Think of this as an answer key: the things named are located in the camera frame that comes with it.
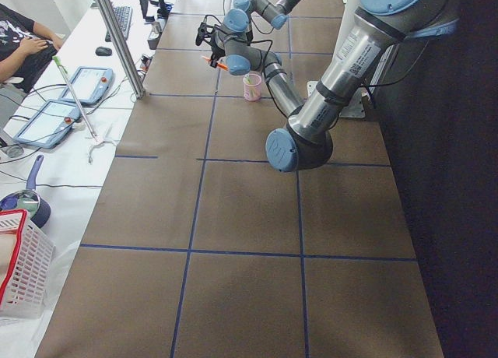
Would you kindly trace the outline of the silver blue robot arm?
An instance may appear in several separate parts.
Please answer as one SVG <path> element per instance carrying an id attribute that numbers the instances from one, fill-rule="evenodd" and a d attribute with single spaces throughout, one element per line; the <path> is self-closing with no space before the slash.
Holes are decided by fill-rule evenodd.
<path id="1" fill-rule="evenodd" d="M 251 42 L 254 38 L 251 16 L 259 15 L 272 29 L 280 30 L 286 23 L 288 15 L 301 0 L 278 0 L 275 4 L 269 0 L 233 0 L 233 7 L 223 20 L 223 25 L 236 33 L 244 33 Z"/>
<path id="2" fill-rule="evenodd" d="M 460 0 L 359 0 L 353 25 L 307 100 L 281 66 L 279 56 L 252 47 L 251 17 L 258 14 L 280 29 L 301 0 L 234 0 L 223 21 L 202 21 L 195 43 L 212 49 L 209 64 L 225 60 L 231 75 L 260 72 L 275 104 L 287 118 L 265 143 L 268 162 L 282 172 L 324 165 L 332 155 L 329 128 L 353 94 L 392 45 L 412 38 L 439 37 L 455 31 Z"/>

